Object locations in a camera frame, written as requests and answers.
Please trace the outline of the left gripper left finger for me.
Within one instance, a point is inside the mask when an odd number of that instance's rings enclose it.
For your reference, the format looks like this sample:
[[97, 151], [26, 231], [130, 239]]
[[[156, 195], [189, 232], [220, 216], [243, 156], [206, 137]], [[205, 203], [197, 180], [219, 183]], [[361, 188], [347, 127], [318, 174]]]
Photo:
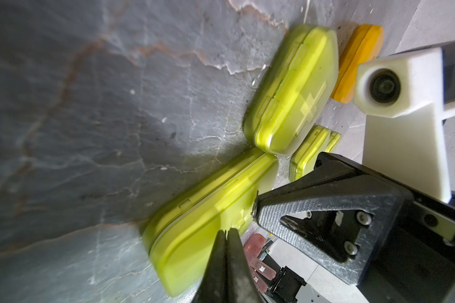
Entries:
[[226, 302], [227, 300], [227, 240], [220, 230], [215, 238], [203, 279], [192, 302]]

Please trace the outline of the dark red small pillbox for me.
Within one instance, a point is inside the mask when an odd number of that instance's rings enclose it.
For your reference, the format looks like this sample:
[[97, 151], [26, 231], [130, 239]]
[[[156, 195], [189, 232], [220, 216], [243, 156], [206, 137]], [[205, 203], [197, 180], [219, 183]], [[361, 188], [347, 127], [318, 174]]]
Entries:
[[258, 258], [265, 241], [266, 238], [261, 234], [253, 234], [243, 247], [252, 279], [261, 294], [265, 294], [268, 290], [268, 285], [262, 278], [272, 281], [277, 274], [273, 268]]

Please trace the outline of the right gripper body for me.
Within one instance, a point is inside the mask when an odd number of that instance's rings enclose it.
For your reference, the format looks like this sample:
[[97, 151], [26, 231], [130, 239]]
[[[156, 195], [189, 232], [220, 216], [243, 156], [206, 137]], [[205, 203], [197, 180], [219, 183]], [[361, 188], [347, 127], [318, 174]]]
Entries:
[[455, 302], [455, 196], [323, 152], [312, 172], [259, 195], [254, 219], [369, 302]]

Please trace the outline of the green four-cell pillbox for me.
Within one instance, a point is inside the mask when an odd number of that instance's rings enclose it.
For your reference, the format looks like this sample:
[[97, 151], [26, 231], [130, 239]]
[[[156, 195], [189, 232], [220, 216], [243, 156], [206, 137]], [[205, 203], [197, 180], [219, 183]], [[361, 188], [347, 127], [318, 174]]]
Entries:
[[338, 62], [333, 29], [301, 24], [290, 30], [246, 113], [246, 138], [268, 154], [292, 155], [335, 87]]

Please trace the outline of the green lid six-cell pillbox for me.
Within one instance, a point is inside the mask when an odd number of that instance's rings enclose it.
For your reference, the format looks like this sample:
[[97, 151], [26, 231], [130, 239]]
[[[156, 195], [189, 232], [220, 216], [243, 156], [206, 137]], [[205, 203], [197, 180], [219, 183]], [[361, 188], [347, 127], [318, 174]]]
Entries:
[[314, 125], [300, 147], [291, 157], [289, 180], [296, 181], [312, 172], [321, 152], [332, 152], [342, 135], [323, 126]]

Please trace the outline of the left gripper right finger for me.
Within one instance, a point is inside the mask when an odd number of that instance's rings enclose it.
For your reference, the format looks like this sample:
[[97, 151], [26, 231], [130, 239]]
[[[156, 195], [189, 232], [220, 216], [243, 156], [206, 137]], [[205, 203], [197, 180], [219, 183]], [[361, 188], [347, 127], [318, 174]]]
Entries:
[[227, 233], [227, 302], [263, 302], [251, 276], [239, 232], [234, 228]]

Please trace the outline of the amber lid small pillbox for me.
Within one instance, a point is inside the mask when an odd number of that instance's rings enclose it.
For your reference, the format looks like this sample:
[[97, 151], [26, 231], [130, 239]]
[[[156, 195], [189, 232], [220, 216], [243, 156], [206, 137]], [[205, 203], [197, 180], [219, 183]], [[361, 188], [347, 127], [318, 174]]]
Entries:
[[355, 93], [356, 72], [360, 64], [375, 59], [382, 49], [384, 28], [363, 24], [353, 32], [339, 61], [339, 74], [331, 98], [348, 104]]

